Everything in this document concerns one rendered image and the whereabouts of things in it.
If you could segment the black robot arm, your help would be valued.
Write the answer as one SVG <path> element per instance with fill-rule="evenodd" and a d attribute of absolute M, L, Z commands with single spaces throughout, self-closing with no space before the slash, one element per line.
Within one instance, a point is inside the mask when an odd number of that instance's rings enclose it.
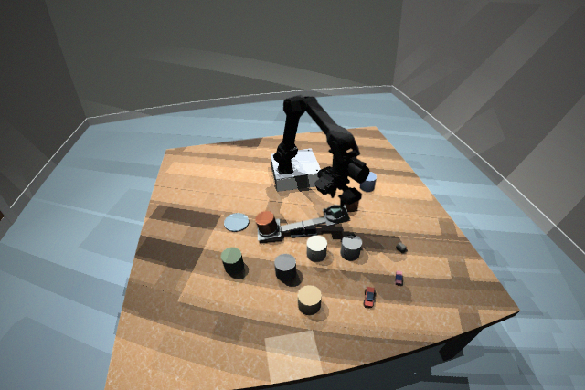
<path fill-rule="evenodd" d="M 365 162 L 357 159 L 361 153 L 354 136 L 346 128 L 338 126 L 315 97 L 298 95 L 284 99 L 283 111 L 286 114 L 283 138 L 273 155 L 273 159 L 279 164 L 279 174 L 293 173 L 292 158 L 298 152 L 298 148 L 294 144 L 295 136 L 299 120 L 306 111 L 326 135 L 327 143 L 331 147 L 329 152 L 333 154 L 333 169 L 336 172 L 346 174 L 359 184 L 366 181 L 370 171 Z M 353 151 L 346 152 L 351 148 Z M 330 175 L 327 170 L 325 170 L 325 175 L 320 177 L 314 185 L 323 195 L 330 195 L 339 187 L 336 176 Z"/>

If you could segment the blue cylinder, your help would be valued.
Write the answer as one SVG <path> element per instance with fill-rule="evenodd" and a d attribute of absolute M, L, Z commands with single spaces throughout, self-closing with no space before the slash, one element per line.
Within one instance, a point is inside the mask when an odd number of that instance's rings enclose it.
<path fill-rule="evenodd" d="M 368 175 L 368 178 L 366 179 L 366 181 L 363 184 L 360 184 L 360 189 L 363 192 L 371 192 L 376 187 L 376 181 L 377 181 L 377 176 L 374 173 L 369 172 L 369 175 Z"/>

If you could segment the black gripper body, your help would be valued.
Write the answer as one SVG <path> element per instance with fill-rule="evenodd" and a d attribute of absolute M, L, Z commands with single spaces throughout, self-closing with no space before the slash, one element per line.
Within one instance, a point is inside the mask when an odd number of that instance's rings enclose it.
<path fill-rule="evenodd" d="M 348 205 L 355 203 L 358 200 L 361 200 L 362 194 L 354 187 L 348 187 L 347 184 L 350 184 L 350 181 L 347 179 L 347 175 L 344 173 L 336 172 L 333 167 L 328 166 L 318 171 L 318 177 L 322 177 L 325 175 L 325 170 L 329 172 L 330 175 L 334 174 L 339 183 L 339 190 L 342 190 L 341 198 L 342 201 L 347 203 Z"/>

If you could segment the red toy car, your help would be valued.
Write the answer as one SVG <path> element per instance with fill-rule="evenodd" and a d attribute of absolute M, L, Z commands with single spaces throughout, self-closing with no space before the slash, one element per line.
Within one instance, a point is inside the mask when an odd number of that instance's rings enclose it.
<path fill-rule="evenodd" d="M 374 295 L 375 295 L 375 291 L 374 288 L 371 287 L 367 287 L 365 289 L 365 293 L 366 293 L 366 298 L 364 300 L 364 306 L 371 308 L 372 306 L 374 306 Z"/>

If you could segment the grey balance beam with end pans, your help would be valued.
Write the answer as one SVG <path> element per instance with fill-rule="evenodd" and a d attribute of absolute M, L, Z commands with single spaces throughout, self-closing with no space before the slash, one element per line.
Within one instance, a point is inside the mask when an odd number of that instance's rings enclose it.
<path fill-rule="evenodd" d="M 259 241 L 263 240 L 263 239 L 268 240 L 271 238 L 281 237 L 282 236 L 281 233 L 288 232 L 288 231 L 290 231 L 290 233 L 291 233 L 291 238 L 317 236 L 317 231 L 316 231 L 316 227 L 315 227 L 317 225 L 326 224 L 326 226 L 328 227 L 331 225 L 336 225 L 336 224 L 351 221 L 349 214 L 346 210 L 346 205 L 343 205 L 343 206 L 335 205 L 335 206 L 338 206 L 341 209 L 341 216 L 338 216 L 336 218 L 334 218 L 331 215 L 330 208 L 332 208 L 334 206 L 330 206 L 326 209 L 323 209 L 324 216 L 320 216 L 317 218 L 303 220 L 300 222 L 295 222 L 295 223 L 291 223 L 291 224 L 287 224 L 287 225 L 283 225 L 283 226 L 280 225 L 280 219 L 275 219 L 276 223 L 277 223 L 276 230 L 269 235 L 263 235 L 258 228 L 258 240 Z"/>

